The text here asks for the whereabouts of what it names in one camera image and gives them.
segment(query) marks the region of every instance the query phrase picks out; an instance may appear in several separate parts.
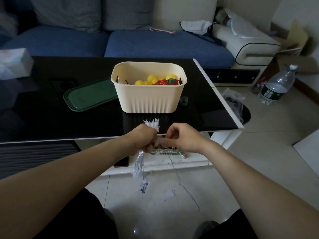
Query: transparent basket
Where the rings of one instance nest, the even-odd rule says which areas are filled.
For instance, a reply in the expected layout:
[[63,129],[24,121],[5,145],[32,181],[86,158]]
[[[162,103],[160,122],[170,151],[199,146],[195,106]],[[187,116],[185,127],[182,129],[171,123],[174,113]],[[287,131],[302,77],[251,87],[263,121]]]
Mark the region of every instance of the transparent basket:
[[[181,85],[128,85],[146,81],[149,75],[166,77],[175,74]],[[123,84],[116,82],[117,77]],[[187,78],[184,69],[171,63],[122,62],[115,65],[111,80],[122,110],[127,113],[172,113],[176,110]]]

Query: left arm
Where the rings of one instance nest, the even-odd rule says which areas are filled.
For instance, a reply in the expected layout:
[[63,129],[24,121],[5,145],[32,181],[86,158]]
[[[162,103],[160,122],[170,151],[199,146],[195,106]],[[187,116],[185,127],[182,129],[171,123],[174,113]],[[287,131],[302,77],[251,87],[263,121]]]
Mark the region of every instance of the left arm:
[[0,238],[33,238],[86,185],[156,136],[142,124],[92,148],[0,180]]

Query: pink strap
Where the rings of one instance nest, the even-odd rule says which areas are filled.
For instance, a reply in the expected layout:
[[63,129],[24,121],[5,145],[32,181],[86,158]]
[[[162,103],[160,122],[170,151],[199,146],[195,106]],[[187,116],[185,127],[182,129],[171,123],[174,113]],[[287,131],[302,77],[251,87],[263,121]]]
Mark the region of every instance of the pink strap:
[[150,27],[150,30],[151,31],[157,31],[157,32],[167,32],[167,33],[170,33],[170,34],[175,34],[175,31],[167,31],[167,30],[157,29],[157,28],[152,28],[152,27]]

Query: person's right hand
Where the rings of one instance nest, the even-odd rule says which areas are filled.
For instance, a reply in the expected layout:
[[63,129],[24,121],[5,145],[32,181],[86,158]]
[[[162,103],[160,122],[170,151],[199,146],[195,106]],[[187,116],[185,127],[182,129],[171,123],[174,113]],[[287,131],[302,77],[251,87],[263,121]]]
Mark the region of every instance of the person's right hand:
[[203,153],[205,146],[212,140],[208,139],[187,123],[173,123],[158,143],[165,147],[177,147],[185,152]]

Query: plastic bottle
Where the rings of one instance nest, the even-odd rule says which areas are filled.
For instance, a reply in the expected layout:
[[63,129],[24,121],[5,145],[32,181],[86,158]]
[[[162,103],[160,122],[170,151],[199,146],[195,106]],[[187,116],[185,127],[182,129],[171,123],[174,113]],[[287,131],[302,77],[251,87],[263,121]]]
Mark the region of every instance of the plastic bottle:
[[289,91],[295,81],[297,65],[291,65],[285,71],[281,71],[272,77],[261,89],[258,99],[267,105],[275,104]]

